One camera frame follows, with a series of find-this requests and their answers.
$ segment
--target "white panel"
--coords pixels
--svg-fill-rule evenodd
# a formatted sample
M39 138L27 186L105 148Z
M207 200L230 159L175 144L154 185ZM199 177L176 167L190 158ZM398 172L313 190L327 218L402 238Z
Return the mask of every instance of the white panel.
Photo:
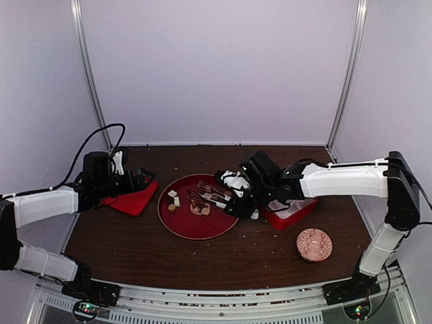
M108 122L128 144L324 144L357 1L82 1Z
M335 150L342 161L363 161L401 151L432 196L432 2L370 1L354 85ZM375 225L386 201L361 198ZM422 220L431 213L423 203ZM418 227L399 259L419 312L430 323L432 227Z
M96 128L70 2L0 1L0 71L0 193L62 181ZM88 149L101 148L99 137ZM19 238L59 252L71 218L24 226ZM24 322L35 283L18 271L0 272L2 323Z

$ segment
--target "small bowl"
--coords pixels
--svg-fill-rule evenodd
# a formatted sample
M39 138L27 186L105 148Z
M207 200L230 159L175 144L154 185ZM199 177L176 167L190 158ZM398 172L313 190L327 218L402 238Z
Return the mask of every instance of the small bowl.
M297 249L304 260L321 262L330 257L333 243L325 232L308 228L298 234Z

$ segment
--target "red and white patterned bowl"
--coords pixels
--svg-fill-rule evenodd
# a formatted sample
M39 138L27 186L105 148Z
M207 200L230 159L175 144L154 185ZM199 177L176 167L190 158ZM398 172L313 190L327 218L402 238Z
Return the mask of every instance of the red and white patterned bowl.
M325 232L308 228L298 234L297 249L306 261L321 262L330 257L333 244Z

